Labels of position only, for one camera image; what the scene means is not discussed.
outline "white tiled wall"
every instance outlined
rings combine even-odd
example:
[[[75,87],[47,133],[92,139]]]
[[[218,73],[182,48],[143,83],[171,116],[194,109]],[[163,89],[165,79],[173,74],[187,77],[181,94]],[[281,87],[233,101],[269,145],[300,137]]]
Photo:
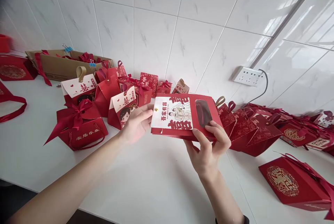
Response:
[[[190,92],[243,105],[259,87],[232,82],[250,66],[298,0],[1,0],[0,30],[13,49],[65,43],[122,60]],[[261,67],[255,100],[295,114],[334,110],[334,0],[305,0],[296,23]]]

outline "hand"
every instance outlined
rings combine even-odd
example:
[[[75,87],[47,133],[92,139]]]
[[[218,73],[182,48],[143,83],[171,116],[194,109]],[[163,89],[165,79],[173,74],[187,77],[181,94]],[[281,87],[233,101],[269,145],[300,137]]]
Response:
[[[125,141],[134,143],[139,140],[151,127],[153,104],[147,104],[135,109],[127,120],[123,129],[119,132]]]
[[[231,146],[225,130],[214,121],[210,121],[210,125],[205,126],[205,129],[217,138],[216,142],[210,142],[201,131],[195,128],[192,132],[201,144],[201,149],[195,147],[192,141],[184,140],[195,171],[200,178],[204,179],[212,179],[217,175],[219,158]]]

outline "white countertop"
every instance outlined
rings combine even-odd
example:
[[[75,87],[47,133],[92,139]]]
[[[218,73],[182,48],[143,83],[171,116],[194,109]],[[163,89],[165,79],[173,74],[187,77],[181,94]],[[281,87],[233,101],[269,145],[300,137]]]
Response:
[[[62,91],[34,81],[3,82],[26,98],[26,111],[0,124],[0,178],[40,192],[97,147],[73,152],[59,138],[43,146],[56,125],[56,111],[65,108]],[[19,103],[1,103],[0,115]],[[105,124],[109,136],[118,130]],[[258,166],[290,153],[307,162],[334,184],[334,157],[294,148],[278,140],[259,157],[229,150],[219,168],[235,200],[251,223],[332,223],[325,211],[309,212],[283,205]],[[182,140],[147,133],[124,148],[109,171],[87,195],[80,209],[120,223],[214,223],[209,199],[193,169]]]

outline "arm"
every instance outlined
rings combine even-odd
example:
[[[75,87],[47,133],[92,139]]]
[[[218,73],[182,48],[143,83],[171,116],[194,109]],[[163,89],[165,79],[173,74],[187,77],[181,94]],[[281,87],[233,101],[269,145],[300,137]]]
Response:
[[[133,111],[117,135],[31,199],[8,223],[67,223],[121,147],[137,141],[150,128],[152,108],[145,105]]]
[[[214,121],[205,129],[214,134],[216,143],[211,143],[204,134],[193,129],[201,149],[192,141],[184,140],[191,163],[208,194],[212,208],[219,224],[244,224],[244,216],[228,189],[222,174],[218,170],[218,161],[222,154],[231,146],[231,141],[224,129]]]

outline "power socket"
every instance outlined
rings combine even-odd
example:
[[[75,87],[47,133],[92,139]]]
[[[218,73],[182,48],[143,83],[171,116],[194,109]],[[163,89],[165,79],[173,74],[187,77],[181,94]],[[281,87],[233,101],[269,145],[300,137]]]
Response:
[[[232,77],[232,81],[253,87],[257,87],[263,80],[265,75],[262,71],[244,66],[240,66]]]

